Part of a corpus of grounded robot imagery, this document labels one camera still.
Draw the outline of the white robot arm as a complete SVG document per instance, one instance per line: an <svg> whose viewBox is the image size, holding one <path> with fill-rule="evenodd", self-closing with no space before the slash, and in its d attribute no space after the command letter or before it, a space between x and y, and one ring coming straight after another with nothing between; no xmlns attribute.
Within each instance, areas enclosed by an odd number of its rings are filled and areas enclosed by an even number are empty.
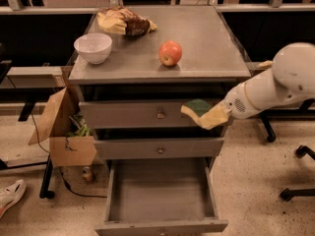
<svg viewBox="0 0 315 236"><path fill-rule="evenodd" d="M272 67L232 88L199 120L207 130L230 117L246 119L264 110L315 96L315 45L297 42L282 48Z"/></svg>

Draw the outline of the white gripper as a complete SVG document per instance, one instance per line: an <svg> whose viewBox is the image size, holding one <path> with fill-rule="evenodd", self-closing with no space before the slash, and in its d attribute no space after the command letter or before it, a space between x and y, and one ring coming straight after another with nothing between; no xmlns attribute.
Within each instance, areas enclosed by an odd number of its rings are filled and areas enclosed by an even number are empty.
<svg viewBox="0 0 315 236"><path fill-rule="evenodd" d="M232 88L226 94L223 102L216 104L200 117L199 122L202 128L211 130L227 122L230 115L236 119L247 119L261 112L250 99L246 82Z"/></svg>

